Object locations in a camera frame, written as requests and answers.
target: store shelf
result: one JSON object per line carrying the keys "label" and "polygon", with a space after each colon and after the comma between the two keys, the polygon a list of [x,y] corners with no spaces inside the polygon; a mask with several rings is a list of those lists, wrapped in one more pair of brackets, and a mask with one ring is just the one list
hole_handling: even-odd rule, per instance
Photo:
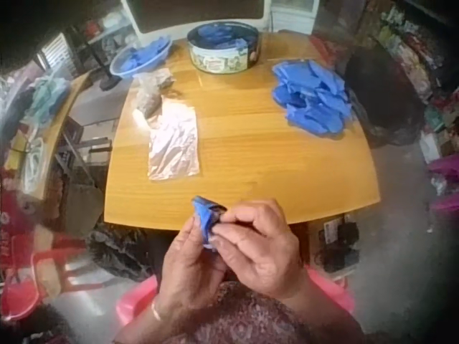
{"label": "store shelf", "polygon": [[405,3],[412,8],[421,11],[423,14],[429,16],[430,18],[440,22],[441,24],[446,25],[452,29],[457,29],[459,27],[458,22],[454,20],[451,16],[441,13],[438,10],[432,8],[432,5],[423,4],[425,1],[422,0],[401,0],[402,3]]}

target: plastic stool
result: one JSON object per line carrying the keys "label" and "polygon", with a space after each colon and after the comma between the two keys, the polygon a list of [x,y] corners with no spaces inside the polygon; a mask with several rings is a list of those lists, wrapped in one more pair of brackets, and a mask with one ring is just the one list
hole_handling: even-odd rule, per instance
{"label": "plastic stool", "polygon": [[[459,181],[459,154],[433,161],[427,167],[429,171],[440,174],[446,179]],[[434,202],[431,208],[442,211],[459,210],[459,193],[441,198],[439,201]]]}

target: plastic bag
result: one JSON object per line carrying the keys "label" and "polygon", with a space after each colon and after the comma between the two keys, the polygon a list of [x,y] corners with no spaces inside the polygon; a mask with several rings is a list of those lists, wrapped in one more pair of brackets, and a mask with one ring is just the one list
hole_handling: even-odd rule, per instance
{"label": "plastic bag", "polygon": [[168,68],[161,68],[150,73],[139,73],[135,79],[138,80],[139,89],[134,111],[149,118],[161,104],[160,90],[171,85],[174,78]]}
{"label": "plastic bag", "polygon": [[194,108],[163,97],[161,111],[148,121],[148,178],[160,181],[199,173],[198,132]]}

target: black garbage bag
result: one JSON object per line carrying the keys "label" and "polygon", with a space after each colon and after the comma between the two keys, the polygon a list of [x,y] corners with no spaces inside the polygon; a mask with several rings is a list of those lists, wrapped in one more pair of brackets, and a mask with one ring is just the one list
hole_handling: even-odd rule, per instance
{"label": "black garbage bag", "polygon": [[344,75],[370,147],[409,145],[424,125],[425,105],[401,66],[380,45],[358,48]]}
{"label": "black garbage bag", "polygon": [[98,224],[87,236],[86,246],[99,267],[118,277],[142,282],[154,272],[141,229],[116,229]]}
{"label": "black garbage bag", "polygon": [[175,231],[101,223],[86,237],[86,246],[94,263],[109,273],[136,282],[155,274],[160,284],[164,255],[175,236]]}

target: finger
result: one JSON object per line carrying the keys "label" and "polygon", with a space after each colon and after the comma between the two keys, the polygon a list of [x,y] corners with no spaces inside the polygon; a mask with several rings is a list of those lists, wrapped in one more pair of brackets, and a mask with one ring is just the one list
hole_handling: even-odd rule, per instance
{"label": "finger", "polygon": [[171,243],[171,248],[180,250],[186,239],[188,239],[188,236],[193,229],[193,223],[194,223],[194,216],[190,217],[188,220],[186,220],[184,226],[181,228],[180,232],[177,234],[177,236],[174,238],[174,240]]}
{"label": "finger", "polygon": [[209,241],[240,280],[253,273],[252,262],[231,242],[220,235],[212,236]]}
{"label": "finger", "polygon": [[274,237],[285,231],[285,219],[271,206],[261,203],[243,203],[234,206],[220,216],[221,222],[249,222],[260,233]]}
{"label": "finger", "polygon": [[249,201],[251,204],[266,204],[269,206],[279,217],[285,218],[284,210],[282,210],[281,206],[275,199],[255,199]]}
{"label": "finger", "polygon": [[212,232],[231,242],[254,262],[259,262],[268,254],[267,239],[253,229],[238,224],[216,224]]}
{"label": "finger", "polygon": [[201,232],[201,220],[198,215],[195,215],[191,231],[189,232],[189,236],[186,238],[180,253],[187,259],[194,261],[195,259],[198,259],[204,249],[202,246],[203,243],[204,240]]}

